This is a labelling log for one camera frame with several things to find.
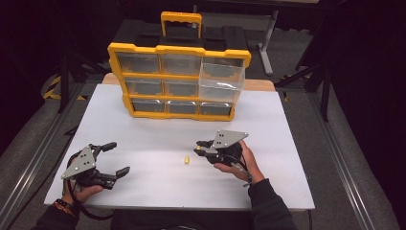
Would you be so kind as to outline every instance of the yellow handle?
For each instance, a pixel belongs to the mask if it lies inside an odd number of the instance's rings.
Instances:
[[[198,37],[200,38],[201,30],[202,30],[202,27],[201,27],[202,15],[200,15],[199,13],[163,11],[161,13],[161,24],[162,24],[162,32],[164,33],[164,36],[167,35],[167,31],[165,28],[166,21],[197,23],[199,25]]]

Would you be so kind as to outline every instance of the dark floor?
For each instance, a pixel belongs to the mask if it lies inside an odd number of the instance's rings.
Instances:
[[[295,66],[301,57],[306,45],[311,39],[307,32],[276,30],[271,38],[268,48],[274,75],[264,75],[255,44],[260,42],[261,32],[247,32],[252,50],[252,62],[246,70],[247,79],[279,81],[283,75],[295,73]],[[102,76],[91,76],[81,87],[80,94],[91,95]],[[392,207],[382,192],[379,184],[373,177],[362,151],[352,135],[346,118],[338,104],[334,93],[330,94],[328,106],[328,123],[321,122],[320,113],[314,102],[320,99],[319,94],[307,94],[298,90],[303,85],[302,80],[292,83],[281,92],[282,105],[289,123],[298,153],[302,160],[304,171],[313,195],[315,210],[311,211],[311,221],[314,229],[398,229]],[[288,102],[284,99],[282,91],[287,92]],[[30,189],[24,195],[20,207],[29,199],[42,181],[45,184],[37,195],[25,208],[11,229],[28,229],[46,209],[43,204],[44,197],[52,183],[53,173],[47,177],[52,166],[57,161],[69,136],[66,131],[77,126],[89,102],[73,100],[69,112],[64,116],[55,138],[47,143],[47,156],[35,172],[33,179],[28,180]],[[47,136],[47,132],[57,115],[59,101],[48,99],[36,112],[31,120],[24,126],[6,152],[0,158],[0,203],[10,202],[10,194],[23,170],[29,165],[36,150]],[[331,142],[326,128],[333,134],[335,143]],[[337,165],[337,156],[334,154],[335,144],[345,165]],[[363,203],[353,202],[351,196],[356,196],[349,187],[353,182]],[[358,206],[363,206],[365,213],[359,214]],[[91,210],[98,214],[107,215],[110,210]],[[299,229],[309,228],[309,213],[294,212],[293,218]],[[77,229],[109,229],[109,222],[96,221],[82,216]]]

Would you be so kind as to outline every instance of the white table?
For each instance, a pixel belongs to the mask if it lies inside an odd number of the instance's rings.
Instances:
[[[314,209],[305,173],[277,92],[243,91],[232,122],[133,118],[124,108],[119,85],[99,84],[45,198],[61,196],[69,157],[88,144],[117,142],[101,152],[97,169],[115,174],[130,166],[113,190],[93,195],[86,205],[99,208],[247,210],[251,204],[243,181],[220,172],[193,149],[212,140],[218,129],[245,131],[259,168],[291,210]],[[184,159],[190,157],[190,164]]]

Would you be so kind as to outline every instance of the storage organizer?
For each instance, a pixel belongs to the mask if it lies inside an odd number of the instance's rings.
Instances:
[[[164,11],[161,24],[123,22],[108,53],[131,116],[233,120],[251,60],[245,33],[201,20]]]

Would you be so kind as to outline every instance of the sleeve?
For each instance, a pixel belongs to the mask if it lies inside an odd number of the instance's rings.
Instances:
[[[254,229],[297,229],[289,209],[264,179],[248,190],[254,216]]]
[[[75,230],[79,217],[74,218],[54,206],[48,207],[44,215],[38,219],[32,230]]]

